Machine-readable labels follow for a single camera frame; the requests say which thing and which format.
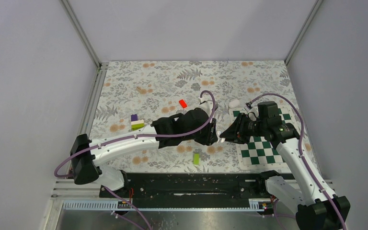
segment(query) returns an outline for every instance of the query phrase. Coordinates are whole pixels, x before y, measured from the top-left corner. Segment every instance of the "red block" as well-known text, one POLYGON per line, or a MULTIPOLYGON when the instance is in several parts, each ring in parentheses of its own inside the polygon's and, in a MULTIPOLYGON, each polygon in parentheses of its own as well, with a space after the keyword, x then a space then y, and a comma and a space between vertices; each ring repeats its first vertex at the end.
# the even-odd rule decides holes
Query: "red block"
POLYGON ((179 100, 178 101, 178 103, 180 103, 180 105, 181 105, 181 107, 183 108, 183 109, 185 109, 186 107, 187 107, 187 104, 185 103, 185 101, 184 100, 179 100))

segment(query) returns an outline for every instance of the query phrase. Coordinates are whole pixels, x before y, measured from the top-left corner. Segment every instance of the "white object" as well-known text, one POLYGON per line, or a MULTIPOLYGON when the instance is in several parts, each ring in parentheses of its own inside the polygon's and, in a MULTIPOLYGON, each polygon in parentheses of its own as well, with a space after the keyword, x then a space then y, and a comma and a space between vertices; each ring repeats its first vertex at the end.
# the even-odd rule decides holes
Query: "white object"
POLYGON ((241 102, 238 99, 235 99, 235 100, 229 102, 228 106, 229 106, 229 108, 233 109, 233 108, 239 107, 240 104, 241 104, 241 102))
POLYGON ((252 107, 252 109, 250 111, 248 111, 248 117, 252 120, 255 121, 257 120, 256 117, 252 114, 254 113, 254 115, 256 115, 257 117, 259 116, 259 112, 257 110, 257 106, 252 107))
MULTIPOLYGON (((156 134, 156 130, 154 127, 145 126, 141 129, 118 135, 113 139, 126 136, 137 136, 138 134, 156 134)), ((94 139, 90 143, 90 146, 98 145, 99 143, 110 140, 110 138, 94 139)), ((118 141, 113 144, 102 146, 100 149, 91 150, 91 154, 95 156, 95 159, 93 160, 94 165, 99 167, 102 171, 102 174, 94 183, 104 185, 112 191, 122 188, 124 186, 124 179, 121 171, 109 167, 106 163, 117 157, 143 150, 155 150, 158 147, 159 142, 156 141, 156 138, 139 137, 118 141)))
POLYGON ((130 122, 130 125, 138 125, 138 124, 144 124, 145 123, 145 120, 138 120, 138 121, 131 121, 130 122))
POLYGON ((266 189, 277 197, 294 214, 298 212, 297 205, 305 205, 302 194, 288 184, 282 176, 272 176, 266 180, 266 189))
POLYGON ((204 110, 209 117, 212 113, 212 108, 214 107, 212 101, 207 101, 204 97, 199 97, 198 99, 200 102, 198 108, 204 110))

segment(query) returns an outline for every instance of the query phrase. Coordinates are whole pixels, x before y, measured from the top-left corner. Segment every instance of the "lime green block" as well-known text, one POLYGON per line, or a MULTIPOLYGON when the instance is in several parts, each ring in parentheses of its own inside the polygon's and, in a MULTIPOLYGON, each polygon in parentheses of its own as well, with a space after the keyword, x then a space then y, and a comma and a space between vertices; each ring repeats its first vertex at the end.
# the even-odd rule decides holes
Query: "lime green block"
POLYGON ((199 165, 199 153, 194 154, 193 164, 199 165))
POLYGON ((145 126, 144 123, 132 125, 132 130, 140 129, 143 128, 144 126, 145 126))

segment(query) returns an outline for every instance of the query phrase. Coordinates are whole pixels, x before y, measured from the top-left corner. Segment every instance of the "purple block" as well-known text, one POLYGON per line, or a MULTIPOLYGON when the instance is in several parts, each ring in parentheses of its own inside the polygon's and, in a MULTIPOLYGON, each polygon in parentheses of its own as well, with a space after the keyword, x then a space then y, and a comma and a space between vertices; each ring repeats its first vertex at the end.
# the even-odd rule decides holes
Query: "purple block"
POLYGON ((139 118, 138 118, 137 114, 130 115, 130 121, 138 121, 138 120, 139 120, 139 118))

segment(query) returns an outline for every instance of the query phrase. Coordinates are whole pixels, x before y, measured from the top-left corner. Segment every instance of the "black joint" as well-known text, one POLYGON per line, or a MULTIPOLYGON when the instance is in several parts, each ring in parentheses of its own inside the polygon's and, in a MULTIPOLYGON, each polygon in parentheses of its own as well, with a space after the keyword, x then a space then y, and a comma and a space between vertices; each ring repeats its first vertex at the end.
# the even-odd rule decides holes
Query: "black joint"
POLYGON ((262 195, 268 195, 269 192, 266 189, 266 180, 273 176, 279 176, 280 174, 275 170, 270 170, 260 173, 256 178, 257 186, 254 188, 255 192, 262 195))
MULTIPOLYGON (((87 134, 77 136, 71 148, 70 156, 83 149, 89 148, 89 143, 90 141, 88 140, 87 134)), ((95 156, 91 155, 91 151, 86 151, 71 159, 72 174, 75 184, 88 184, 99 178, 102 172, 99 168, 95 167, 92 161, 93 159, 95 159, 95 156)))
MULTIPOLYGON (((332 199, 342 218, 346 221, 350 203, 345 196, 332 199)), ((296 221, 301 230, 339 230, 342 223, 328 200, 315 200, 315 204, 298 205, 296 221)))

